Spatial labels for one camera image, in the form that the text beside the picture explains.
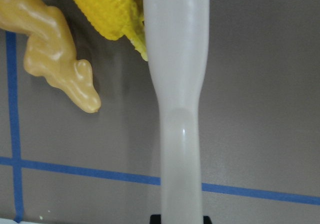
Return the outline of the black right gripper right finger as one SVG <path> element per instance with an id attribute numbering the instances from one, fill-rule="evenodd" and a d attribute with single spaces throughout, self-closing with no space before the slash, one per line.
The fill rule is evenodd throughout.
<path id="1" fill-rule="evenodd" d="M 211 218 L 209 216 L 203 216 L 203 224 L 212 224 Z"/>

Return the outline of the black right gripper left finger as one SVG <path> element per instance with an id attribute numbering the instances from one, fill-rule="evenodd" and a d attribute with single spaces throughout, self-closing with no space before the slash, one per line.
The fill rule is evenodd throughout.
<path id="1" fill-rule="evenodd" d="M 162 223 L 161 215 L 153 214 L 150 216 L 149 224 L 161 224 L 161 223 Z"/>

